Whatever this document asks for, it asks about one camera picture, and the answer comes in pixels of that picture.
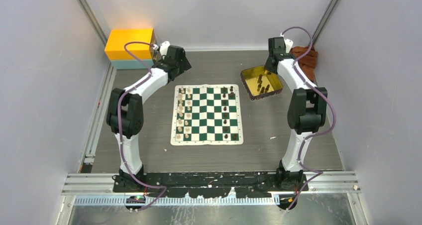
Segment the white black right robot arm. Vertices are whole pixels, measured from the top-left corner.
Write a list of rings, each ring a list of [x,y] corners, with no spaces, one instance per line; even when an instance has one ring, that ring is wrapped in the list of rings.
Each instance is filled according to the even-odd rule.
[[[292,91],[287,113],[291,135],[288,148],[276,170],[275,184],[287,191],[304,181],[303,160],[311,135],[318,132],[325,123],[327,96],[325,88],[318,88],[311,82],[287,51],[293,43],[282,36],[268,39],[269,55],[265,62],[266,71],[283,78]]]

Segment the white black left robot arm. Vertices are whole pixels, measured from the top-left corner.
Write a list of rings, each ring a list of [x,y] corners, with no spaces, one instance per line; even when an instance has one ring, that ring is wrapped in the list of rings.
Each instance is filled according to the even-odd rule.
[[[121,159],[118,178],[134,192],[146,185],[138,139],[144,124],[143,104],[158,89],[191,68],[184,48],[168,41],[152,47],[159,52],[160,59],[153,66],[146,66],[146,75],[132,85],[112,90],[106,114],[106,122],[118,141]]]

